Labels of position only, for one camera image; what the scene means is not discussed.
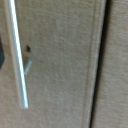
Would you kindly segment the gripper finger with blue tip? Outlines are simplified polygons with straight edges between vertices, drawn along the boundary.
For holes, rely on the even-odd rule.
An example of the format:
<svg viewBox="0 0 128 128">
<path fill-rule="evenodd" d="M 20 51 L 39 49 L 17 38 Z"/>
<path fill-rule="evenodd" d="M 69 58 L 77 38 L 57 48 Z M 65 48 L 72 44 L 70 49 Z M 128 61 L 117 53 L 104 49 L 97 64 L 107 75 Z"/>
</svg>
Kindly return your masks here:
<svg viewBox="0 0 128 128">
<path fill-rule="evenodd" d="M 0 37 L 0 69 L 2 68 L 4 60 L 5 60 L 5 56 L 4 56 L 2 41 L 1 41 L 1 37 Z"/>
</svg>

